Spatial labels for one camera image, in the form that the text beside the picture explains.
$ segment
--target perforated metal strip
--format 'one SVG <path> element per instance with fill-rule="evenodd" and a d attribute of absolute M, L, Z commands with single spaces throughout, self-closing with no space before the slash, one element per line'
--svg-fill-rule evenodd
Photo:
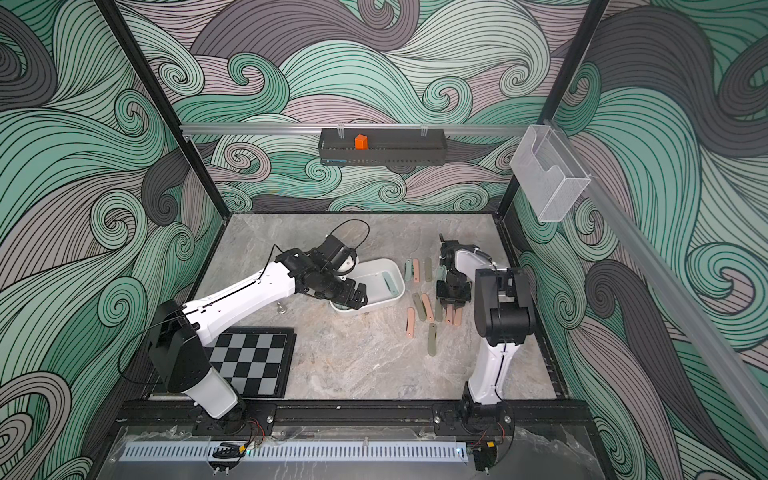
<path fill-rule="evenodd" d="M 129 442 L 121 462 L 214 460 L 220 442 Z M 467 462 L 463 442 L 288 441 L 247 452 L 250 462 Z"/>

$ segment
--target black and white checkered board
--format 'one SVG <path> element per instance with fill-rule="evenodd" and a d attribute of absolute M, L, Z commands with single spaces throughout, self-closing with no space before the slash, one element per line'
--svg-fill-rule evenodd
<path fill-rule="evenodd" d="M 244 398 L 285 396 L 293 329 L 233 327 L 205 348 L 210 364 Z"/>

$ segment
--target wave pattern wallpaper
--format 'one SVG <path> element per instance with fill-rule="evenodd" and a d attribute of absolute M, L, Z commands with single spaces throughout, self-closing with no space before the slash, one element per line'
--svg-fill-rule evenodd
<path fill-rule="evenodd" d="M 116 354 L 219 230 L 142 92 L 92 0 L 0 2 L 0 477 L 86 476 Z"/>
<path fill-rule="evenodd" d="M 609 13 L 556 119 L 768 387 L 768 2 Z M 515 209 L 566 383 L 619 477 L 768 478 L 768 452 L 591 199 L 560 224 L 523 193 Z"/>
<path fill-rule="evenodd" d="M 530 124 L 587 2 L 118 4 L 184 123 Z M 520 138 L 454 137 L 449 164 L 392 169 L 323 166 L 318 140 L 195 138 L 237 212 L 493 210 Z"/>

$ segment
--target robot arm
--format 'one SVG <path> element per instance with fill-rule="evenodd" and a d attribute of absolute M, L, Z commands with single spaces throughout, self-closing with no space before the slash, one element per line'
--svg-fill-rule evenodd
<path fill-rule="evenodd" d="M 437 282 L 443 305 L 464 306 L 472 299 L 474 282 L 475 327 L 485 342 L 467 382 L 466 411 L 484 412 L 473 406 L 494 406 L 502 400 L 499 393 L 512 356 L 535 328 L 528 277 L 519 268 L 499 266 L 477 245 L 461 245 L 442 235 L 440 241 L 440 264 L 448 271 L 445 280 Z M 500 302 L 500 295 L 508 301 Z"/>
<path fill-rule="evenodd" d="M 183 306 L 160 305 L 149 331 L 148 354 L 169 392 L 182 392 L 215 419 L 239 399 L 208 361 L 203 345 L 251 313 L 293 293 L 359 309 L 368 303 L 366 285 L 343 278 L 357 263 L 357 253 L 333 235 L 303 252 L 291 249 L 263 270 L 227 288 Z"/>

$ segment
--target transparent acrylic box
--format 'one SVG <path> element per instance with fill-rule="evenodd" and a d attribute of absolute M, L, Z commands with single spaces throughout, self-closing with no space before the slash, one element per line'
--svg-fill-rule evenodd
<path fill-rule="evenodd" d="M 540 222 L 559 222 L 589 185 L 570 141 L 560 129 L 531 125 L 511 161 Z"/>

